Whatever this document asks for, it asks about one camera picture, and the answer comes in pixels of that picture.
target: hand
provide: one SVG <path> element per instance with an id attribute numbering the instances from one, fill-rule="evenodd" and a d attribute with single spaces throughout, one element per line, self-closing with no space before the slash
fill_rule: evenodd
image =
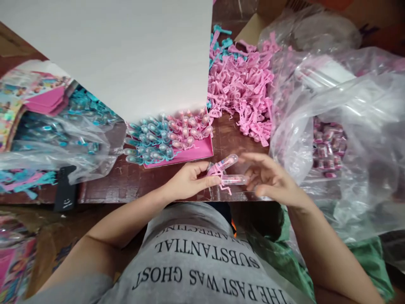
<path id="1" fill-rule="evenodd" d="M 206 176 L 197 179 L 197 175 L 206 171 L 209 162 L 186 163 L 171 180 L 162 188 L 171 201 L 186 199 L 200 191 L 219 185 L 221 178 L 218 176 Z"/>
<path id="2" fill-rule="evenodd" d="M 305 191 L 270 156 L 262 153 L 243 153 L 239 161 L 252 163 L 245 173 L 249 177 L 248 191 L 257 186 L 257 196 L 267 196 L 291 207 L 305 207 L 308 202 L 312 202 Z"/>

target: left hand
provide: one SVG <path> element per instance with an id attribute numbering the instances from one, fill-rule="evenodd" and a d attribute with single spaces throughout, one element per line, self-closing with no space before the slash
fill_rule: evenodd
<path id="1" fill-rule="evenodd" d="M 170 201 L 186 199 L 206 188 L 219 185 L 221 183 L 219 176 L 206 176 L 197 179 L 197 175 L 206 171 L 208 165 L 209 162 L 206 161 L 186 163 L 171 180 L 162 186 L 167 198 Z"/>

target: right hand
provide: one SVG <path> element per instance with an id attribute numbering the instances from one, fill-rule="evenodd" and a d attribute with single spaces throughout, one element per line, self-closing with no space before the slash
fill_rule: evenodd
<path id="1" fill-rule="evenodd" d="M 251 163 L 245 173 L 249 177 L 248 191 L 256 187 L 257 196 L 267 196 L 290 207 L 305 207 L 312 203 L 305 191 L 270 156 L 262 153 L 243 153 L 239 161 Z"/>

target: brown cardboard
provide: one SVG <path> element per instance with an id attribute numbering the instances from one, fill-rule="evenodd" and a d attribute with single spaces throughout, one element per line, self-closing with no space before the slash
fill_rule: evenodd
<path id="1" fill-rule="evenodd" d="M 33 296 L 41 288 L 91 227 L 118 207 L 119 204 L 79 206 L 81 210 L 62 216 L 38 206 L 1 206 L 2 213 L 13 215 L 29 232 L 37 234 L 35 263 L 26 297 Z"/>
<path id="2" fill-rule="evenodd" d="M 0 22 L 0 56 L 25 56 L 37 52 L 24 39 Z"/>
<path id="3" fill-rule="evenodd" d="M 262 29 L 285 8 L 299 11 L 311 3 L 350 19 L 363 36 L 362 46 L 377 46 L 405 56 L 405 2 L 401 0 L 259 0 L 257 13 L 236 37 L 257 44 Z"/>

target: gray t-shirt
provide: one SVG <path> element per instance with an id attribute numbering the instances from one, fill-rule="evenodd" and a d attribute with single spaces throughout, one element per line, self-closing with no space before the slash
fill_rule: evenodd
<path id="1" fill-rule="evenodd" d="M 248 242 L 207 204 L 176 204 L 149 222 L 138 255 L 118 282 L 94 274 L 25 303 L 295 302 L 266 274 Z"/>

